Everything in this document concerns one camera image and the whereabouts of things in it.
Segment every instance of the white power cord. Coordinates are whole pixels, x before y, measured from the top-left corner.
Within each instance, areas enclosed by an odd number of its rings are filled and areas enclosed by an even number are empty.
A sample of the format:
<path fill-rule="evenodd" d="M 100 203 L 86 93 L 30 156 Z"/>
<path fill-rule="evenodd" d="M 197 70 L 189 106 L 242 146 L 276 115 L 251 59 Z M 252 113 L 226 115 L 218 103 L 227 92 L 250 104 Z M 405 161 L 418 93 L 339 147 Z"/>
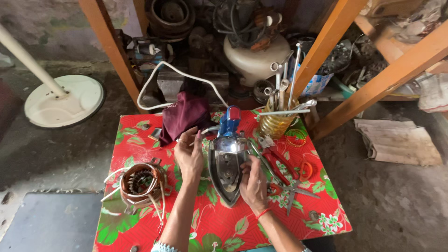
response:
<path fill-rule="evenodd" d="M 176 71 L 178 74 L 181 74 L 181 75 L 183 75 L 183 76 L 185 76 L 185 77 L 188 77 L 188 78 L 191 78 L 191 79 L 195 79 L 195 80 L 198 80 L 198 81 L 201 81 L 201 82 L 205 82 L 205 83 L 210 84 L 210 86 L 213 88 L 213 90 L 215 91 L 215 93 L 216 93 L 216 95 L 218 96 L 218 98 L 221 100 L 221 102 L 224 104 L 224 106 L 226 106 L 226 107 L 228 108 L 227 103 L 224 101 L 223 97 L 220 95 L 220 93 L 219 93 L 218 90 L 216 89 L 216 86 L 213 84 L 213 82 L 211 82 L 211 81 L 209 81 L 209 80 L 206 80 L 206 79 L 203 79 L 203 78 L 195 77 L 195 76 L 193 76 L 193 75 L 186 74 L 186 73 L 180 71 L 179 69 L 175 68 L 174 66 L 172 66 L 172 65 L 169 64 L 168 62 L 161 61 L 161 62 L 160 62 L 159 64 L 157 64 L 157 66 L 154 68 L 154 70 L 153 70 L 152 73 L 151 73 L 151 76 L 150 76 L 149 79 L 146 81 L 145 85 L 144 85 L 143 88 L 142 88 L 142 91 L 141 91 L 140 94 L 138 95 L 138 98 L 137 98 L 137 104 L 138 104 L 138 106 L 139 106 L 141 109 L 151 110 L 151 109 L 157 109 L 157 108 L 161 108 L 161 107 L 166 107 L 166 106 L 169 106 L 169 105 L 173 104 L 173 102 L 171 102 L 171 103 L 164 103 L 164 104 L 160 104 L 160 105 L 156 105 L 156 106 L 152 106 L 152 107 L 146 107 L 146 106 L 144 106 L 144 105 L 142 105 L 142 104 L 140 103 L 140 99 L 142 98 L 142 95 L 143 95 L 143 93 L 144 93 L 146 87 L 148 86 L 149 82 L 152 80 L 152 78 L 154 77 L 154 74 L 156 73 L 156 71 L 159 69 L 159 67 L 160 67 L 161 65 L 166 65 L 166 66 L 170 67 L 171 69 L 173 69 L 174 71 Z"/>

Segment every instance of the orange wooden post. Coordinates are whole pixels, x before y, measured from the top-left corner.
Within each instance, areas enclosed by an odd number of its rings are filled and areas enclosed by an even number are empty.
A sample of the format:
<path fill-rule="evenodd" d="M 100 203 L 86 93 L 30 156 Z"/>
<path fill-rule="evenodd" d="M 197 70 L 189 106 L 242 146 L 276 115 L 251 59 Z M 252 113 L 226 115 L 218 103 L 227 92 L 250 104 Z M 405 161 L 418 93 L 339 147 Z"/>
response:
<path fill-rule="evenodd" d="M 337 2 L 297 71 L 293 90 L 295 96 L 298 97 L 302 93 L 366 3 L 367 0 L 339 0 Z"/>
<path fill-rule="evenodd" d="M 125 50 L 120 46 L 120 42 L 115 35 L 112 21 L 103 0 L 79 0 L 79 5 L 138 110 L 140 113 L 147 114 L 147 110 L 141 109 L 137 105 L 139 94 L 137 79 Z"/>
<path fill-rule="evenodd" d="M 422 39 L 311 128 L 320 139 L 448 55 L 448 22 Z"/>

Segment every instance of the floral tablecloth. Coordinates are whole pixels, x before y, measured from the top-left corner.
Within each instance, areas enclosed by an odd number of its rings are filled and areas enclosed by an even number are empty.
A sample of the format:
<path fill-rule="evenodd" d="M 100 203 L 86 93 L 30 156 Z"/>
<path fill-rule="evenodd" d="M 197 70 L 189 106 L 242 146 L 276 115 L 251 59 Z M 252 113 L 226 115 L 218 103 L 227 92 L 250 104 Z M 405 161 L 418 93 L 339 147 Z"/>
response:
<path fill-rule="evenodd" d="M 256 110 L 242 111 L 242 120 L 238 127 L 238 130 L 244 130 L 245 136 L 254 143 L 258 136 L 258 113 Z M 213 113 L 212 120 L 218 122 L 223 114 Z M 143 130 L 143 124 L 149 124 L 150 129 Z M 161 148 L 158 141 L 148 137 L 155 128 L 161 127 L 161 115 L 122 116 L 109 172 L 132 166 L 134 163 L 149 162 L 153 157 L 161 158 L 160 165 L 167 171 L 168 183 L 173 186 L 171 195 L 166 197 L 165 217 L 169 218 L 182 178 L 174 161 L 173 148 L 176 143 Z M 298 137 L 306 138 L 303 139 L 306 140 L 305 145 L 293 147 L 282 137 L 276 147 L 294 166 L 299 166 L 303 160 L 312 164 L 313 175 L 309 181 L 301 183 L 300 188 L 316 193 L 320 199 L 296 194 L 288 217 L 286 208 L 289 192 L 285 191 L 280 196 L 270 196 L 272 211 L 301 240 L 351 231 L 350 222 L 299 117 L 292 122 L 290 129 L 292 128 L 301 131 L 302 134 Z M 210 139 L 202 141 L 205 155 L 209 141 Z M 277 165 L 286 173 L 282 164 Z M 117 174 L 107 181 L 106 194 L 118 186 Z M 119 191 L 110 200 L 104 201 L 93 251 L 122 252 L 129 251 L 132 246 L 138 246 L 139 251 L 151 250 L 160 224 L 154 207 L 138 210 L 136 215 L 124 214 L 125 208 Z M 271 245 L 263 227 L 256 221 L 242 198 L 238 199 L 231 209 L 220 200 L 209 178 L 207 163 L 204 165 L 197 191 L 190 232 L 189 252 L 233 252 Z"/>

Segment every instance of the left hand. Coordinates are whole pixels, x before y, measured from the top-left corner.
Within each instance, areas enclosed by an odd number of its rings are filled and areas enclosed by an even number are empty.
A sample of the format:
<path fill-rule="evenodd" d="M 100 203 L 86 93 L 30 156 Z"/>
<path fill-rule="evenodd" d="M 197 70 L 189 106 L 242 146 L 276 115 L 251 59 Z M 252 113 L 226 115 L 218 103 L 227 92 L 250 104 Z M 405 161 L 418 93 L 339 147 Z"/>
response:
<path fill-rule="evenodd" d="M 179 142 L 174 147 L 174 157 L 179 164 L 184 182 L 200 179 L 204 168 L 204 155 L 202 154 L 202 135 L 198 127 L 182 133 Z"/>

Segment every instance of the sleeve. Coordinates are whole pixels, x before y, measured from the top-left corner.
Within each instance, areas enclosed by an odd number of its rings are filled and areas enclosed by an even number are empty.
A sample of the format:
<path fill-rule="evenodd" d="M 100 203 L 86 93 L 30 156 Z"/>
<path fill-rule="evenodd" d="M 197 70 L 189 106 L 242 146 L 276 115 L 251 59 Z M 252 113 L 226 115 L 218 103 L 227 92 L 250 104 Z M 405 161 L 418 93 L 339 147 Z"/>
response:
<path fill-rule="evenodd" d="M 175 248 L 170 248 L 169 245 L 156 242 L 151 249 L 151 252 L 180 252 Z"/>

